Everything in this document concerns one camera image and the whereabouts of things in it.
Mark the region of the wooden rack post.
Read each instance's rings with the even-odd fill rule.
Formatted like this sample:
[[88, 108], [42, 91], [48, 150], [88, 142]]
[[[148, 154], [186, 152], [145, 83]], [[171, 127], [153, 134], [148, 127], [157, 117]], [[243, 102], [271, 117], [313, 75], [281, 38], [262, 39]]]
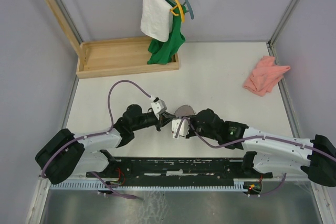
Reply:
[[85, 65], [87, 63], [86, 55], [80, 47], [80, 41], [76, 37], [75, 29], [70, 25], [70, 20], [66, 17], [66, 12], [61, 6], [60, 0], [45, 0], [50, 10], [52, 11], [56, 21], [58, 22], [60, 28], [63, 30], [64, 34], [68, 38], [71, 46], [76, 52], [79, 61]]

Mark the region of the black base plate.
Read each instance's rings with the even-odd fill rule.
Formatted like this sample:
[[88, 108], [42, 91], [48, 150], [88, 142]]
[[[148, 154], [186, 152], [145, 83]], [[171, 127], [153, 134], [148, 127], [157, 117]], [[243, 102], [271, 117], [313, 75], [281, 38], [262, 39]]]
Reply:
[[234, 179], [272, 178], [248, 168], [242, 158], [116, 157], [97, 175], [122, 186], [232, 186]]

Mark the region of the wooden tray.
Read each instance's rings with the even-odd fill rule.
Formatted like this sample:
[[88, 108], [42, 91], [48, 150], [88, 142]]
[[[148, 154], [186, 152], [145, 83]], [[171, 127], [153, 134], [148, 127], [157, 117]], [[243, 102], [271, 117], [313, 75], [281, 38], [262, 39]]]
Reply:
[[148, 52], [151, 40], [150, 37], [133, 37], [83, 42], [81, 49], [87, 63], [78, 61], [76, 75], [79, 79], [88, 79], [178, 70], [178, 54], [165, 65], [147, 64], [151, 57]]

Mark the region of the green garment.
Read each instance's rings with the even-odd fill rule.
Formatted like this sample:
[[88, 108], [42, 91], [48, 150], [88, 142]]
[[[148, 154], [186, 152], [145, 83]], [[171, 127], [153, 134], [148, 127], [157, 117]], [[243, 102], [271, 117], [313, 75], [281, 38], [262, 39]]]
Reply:
[[180, 46], [185, 42], [185, 37], [181, 33], [182, 19], [180, 10], [176, 7], [172, 7], [171, 13], [173, 14], [173, 22], [169, 39], [166, 42], [160, 42], [152, 38], [148, 47], [148, 52], [151, 54], [151, 58], [147, 61], [149, 65], [165, 65], [170, 63], [173, 55], [178, 52]]

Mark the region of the white towel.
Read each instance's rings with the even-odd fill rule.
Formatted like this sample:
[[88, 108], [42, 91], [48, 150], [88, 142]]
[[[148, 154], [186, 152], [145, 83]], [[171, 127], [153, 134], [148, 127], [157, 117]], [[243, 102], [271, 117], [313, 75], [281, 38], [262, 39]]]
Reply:
[[166, 0], [142, 0], [140, 30], [160, 42], [166, 42], [172, 30], [172, 6]]

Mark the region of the pink cloth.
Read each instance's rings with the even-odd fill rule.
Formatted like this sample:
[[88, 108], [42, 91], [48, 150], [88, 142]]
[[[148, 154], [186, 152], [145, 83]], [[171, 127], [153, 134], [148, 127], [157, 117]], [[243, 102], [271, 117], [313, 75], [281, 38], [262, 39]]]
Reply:
[[260, 97], [270, 93], [291, 69], [290, 66], [276, 64], [275, 60], [273, 56], [263, 56], [245, 80], [243, 88]]

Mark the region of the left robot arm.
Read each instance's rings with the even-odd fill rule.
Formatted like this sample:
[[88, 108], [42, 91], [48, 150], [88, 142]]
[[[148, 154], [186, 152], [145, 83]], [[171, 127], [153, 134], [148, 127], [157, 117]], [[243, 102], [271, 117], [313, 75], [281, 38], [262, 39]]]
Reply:
[[43, 177], [54, 185], [87, 172], [100, 172], [110, 177], [116, 171], [116, 164], [109, 160], [108, 149], [127, 145], [135, 138], [137, 130], [153, 126], [160, 131], [175, 118], [165, 111], [156, 114], [153, 108], [143, 113], [139, 105], [132, 104], [111, 131], [75, 135], [69, 129], [60, 130], [36, 154], [35, 161]]

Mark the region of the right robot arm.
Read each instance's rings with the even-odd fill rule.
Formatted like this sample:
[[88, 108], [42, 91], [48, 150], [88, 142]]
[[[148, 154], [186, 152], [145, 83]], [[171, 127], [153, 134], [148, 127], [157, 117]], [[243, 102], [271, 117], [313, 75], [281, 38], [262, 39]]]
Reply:
[[277, 136], [246, 124], [224, 121], [211, 109], [182, 118], [186, 138], [197, 136], [211, 148], [245, 151], [241, 172], [306, 174], [312, 182], [335, 187], [335, 146], [323, 135], [313, 139]]

